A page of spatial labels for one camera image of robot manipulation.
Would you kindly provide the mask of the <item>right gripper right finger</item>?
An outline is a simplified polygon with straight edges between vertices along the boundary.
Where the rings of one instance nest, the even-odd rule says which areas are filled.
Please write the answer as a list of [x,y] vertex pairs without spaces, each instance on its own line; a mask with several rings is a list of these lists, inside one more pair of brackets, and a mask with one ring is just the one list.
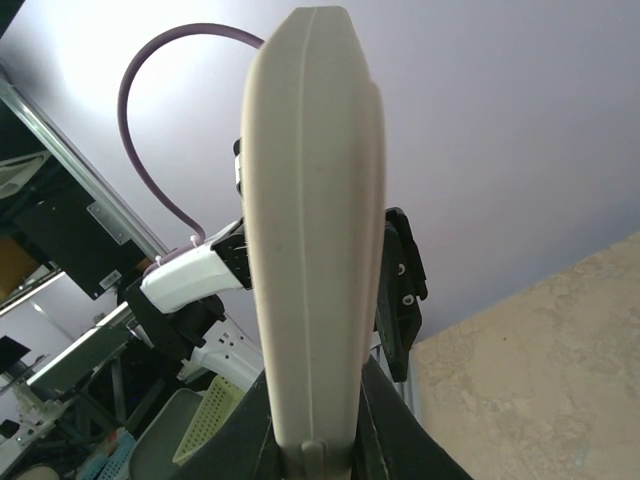
[[471,480],[423,429],[374,358],[362,371],[351,477]]

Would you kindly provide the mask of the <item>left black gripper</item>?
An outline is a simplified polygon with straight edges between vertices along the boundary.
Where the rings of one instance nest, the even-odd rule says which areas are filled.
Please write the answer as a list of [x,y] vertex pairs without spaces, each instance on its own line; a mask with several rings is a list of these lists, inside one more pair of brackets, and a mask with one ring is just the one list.
[[409,354],[422,327],[419,303],[428,298],[426,274],[405,212],[386,210],[375,330],[394,382],[408,378]]

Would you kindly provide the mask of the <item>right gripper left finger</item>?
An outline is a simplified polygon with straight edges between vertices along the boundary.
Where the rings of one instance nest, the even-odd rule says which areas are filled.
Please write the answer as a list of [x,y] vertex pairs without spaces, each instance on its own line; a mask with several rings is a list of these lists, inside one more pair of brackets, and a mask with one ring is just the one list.
[[258,376],[222,428],[172,477],[179,480],[283,477],[264,374]]

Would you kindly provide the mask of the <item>beige phone case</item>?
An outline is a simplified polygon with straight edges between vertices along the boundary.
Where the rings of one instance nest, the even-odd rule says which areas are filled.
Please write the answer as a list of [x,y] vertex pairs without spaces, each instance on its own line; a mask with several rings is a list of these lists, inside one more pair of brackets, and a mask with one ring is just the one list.
[[384,235],[384,115],[348,12],[294,10],[242,111],[250,272],[287,479],[347,479]]

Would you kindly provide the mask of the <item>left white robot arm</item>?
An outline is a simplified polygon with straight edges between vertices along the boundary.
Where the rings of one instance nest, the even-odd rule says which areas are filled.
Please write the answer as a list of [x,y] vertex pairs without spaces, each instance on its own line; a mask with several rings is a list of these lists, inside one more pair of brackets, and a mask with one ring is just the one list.
[[[124,298],[152,345],[164,356],[204,368],[248,390],[263,370],[258,346],[228,319],[219,297],[251,289],[244,223],[177,255],[126,288]],[[391,378],[407,380],[411,347],[422,326],[426,274],[409,218],[385,214],[383,260],[374,330]]]

